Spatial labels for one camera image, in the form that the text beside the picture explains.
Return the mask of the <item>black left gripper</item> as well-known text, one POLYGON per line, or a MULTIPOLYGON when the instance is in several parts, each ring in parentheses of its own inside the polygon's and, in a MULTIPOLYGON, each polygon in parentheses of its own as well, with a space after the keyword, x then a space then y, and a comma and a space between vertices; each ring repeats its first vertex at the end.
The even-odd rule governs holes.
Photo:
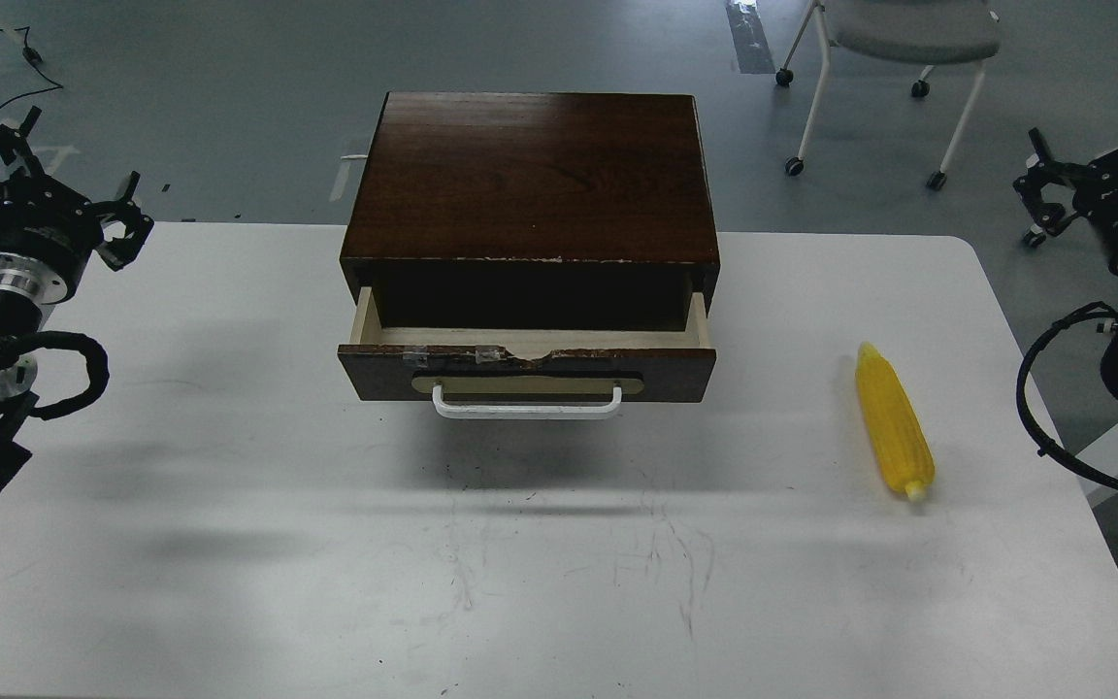
POLYGON ((141 173, 130 172, 115 199, 97 204, 42 174, 27 141, 41 115, 34 106, 18 127, 0 123, 0 162, 8 174, 0 177, 0 255, 40 261, 65 282, 79 282, 98 245, 108 270, 124 270, 138 259, 154 226, 136 202, 141 173), (121 235, 103 240, 102 230, 113 224, 121 225, 121 235))

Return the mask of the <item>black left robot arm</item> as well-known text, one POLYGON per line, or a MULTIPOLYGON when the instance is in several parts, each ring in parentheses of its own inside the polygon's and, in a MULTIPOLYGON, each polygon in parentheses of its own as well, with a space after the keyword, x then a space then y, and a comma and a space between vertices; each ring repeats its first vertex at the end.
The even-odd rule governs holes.
POLYGON ((49 306, 75 296, 91 257, 115 271, 136 261, 154 225, 134 199, 138 172, 107 202, 46 173, 28 143, 40 116, 31 108, 19 125, 0 122, 0 494, 30 460, 16 441, 25 421, 74 415, 110 384, 103 346, 83 333, 46 330, 49 306), (42 404, 34 393, 40 350, 79 355, 85 389, 42 404))

